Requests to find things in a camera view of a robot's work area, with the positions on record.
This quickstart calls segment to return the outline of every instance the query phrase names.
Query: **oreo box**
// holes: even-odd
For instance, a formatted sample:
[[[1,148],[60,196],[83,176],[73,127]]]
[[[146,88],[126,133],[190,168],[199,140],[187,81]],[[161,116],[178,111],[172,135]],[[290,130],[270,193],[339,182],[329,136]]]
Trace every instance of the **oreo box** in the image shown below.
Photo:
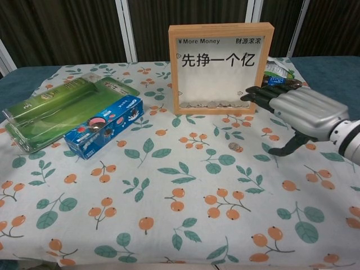
[[[65,141],[77,155],[88,159],[143,114],[140,98],[124,96],[67,132]]]

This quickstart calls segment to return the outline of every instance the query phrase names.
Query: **robotic hand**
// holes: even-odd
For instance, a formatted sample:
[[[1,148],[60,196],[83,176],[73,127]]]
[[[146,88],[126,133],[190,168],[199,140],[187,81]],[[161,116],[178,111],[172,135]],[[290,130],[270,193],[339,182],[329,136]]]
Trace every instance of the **robotic hand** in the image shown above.
[[[331,141],[341,156],[360,165],[360,120],[350,121],[348,107],[308,88],[285,85],[246,89],[241,97],[270,111],[292,126],[295,136],[269,154],[286,156],[308,141]]]

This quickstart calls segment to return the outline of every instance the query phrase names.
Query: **wooden frame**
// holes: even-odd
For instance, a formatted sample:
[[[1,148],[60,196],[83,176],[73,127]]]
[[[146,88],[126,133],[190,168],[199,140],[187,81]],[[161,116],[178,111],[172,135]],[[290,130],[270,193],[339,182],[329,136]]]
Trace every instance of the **wooden frame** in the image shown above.
[[[263,36],[264,41],[258,62],[255,77],[255,86],[261,86],[267,57],[270,50],[274,27],[268,22],[238,23],[238,24],[194,24],[194,25],[171,25],[169,27],[169,48],[172,70],[172,88],[174,94],[175,114],[254,114],[255,104],[251,103],[247,108],[180,108],[178,89],[178,60],[177,42],[178,38],[224,38],[224,37],[248,37]]]

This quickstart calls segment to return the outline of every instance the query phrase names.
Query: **dark curtain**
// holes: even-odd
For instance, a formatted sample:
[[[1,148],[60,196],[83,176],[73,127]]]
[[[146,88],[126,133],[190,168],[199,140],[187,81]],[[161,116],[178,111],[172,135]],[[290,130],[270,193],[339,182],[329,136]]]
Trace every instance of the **dark curtain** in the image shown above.
[[[310,1],[293,56],[360,56],[360,1]]]
[[[264,0],[260,21],[267,21],[275,27],[269,55],[285,57],[303,0]]]
[[[0,25],[17,67],[126,62],[114,0],[1,0]]]
[[[169,60],[169,25],[243,23],[248,0],[128,0],[138,61]]]

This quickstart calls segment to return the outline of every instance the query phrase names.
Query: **floral tablecloth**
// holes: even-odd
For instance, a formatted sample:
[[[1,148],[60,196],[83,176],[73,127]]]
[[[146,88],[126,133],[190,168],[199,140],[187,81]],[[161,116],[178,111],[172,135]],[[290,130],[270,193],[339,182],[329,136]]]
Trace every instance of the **floral tablecloth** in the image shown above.
[[[21,155],[2,123],[0,258],[360,267],[360,168],[331,143],[275,157],[294,131],[261,108],[174,115],[168,62],[63,66],[36,93],[89,71],[145,114],[87,161],[63,139]]]

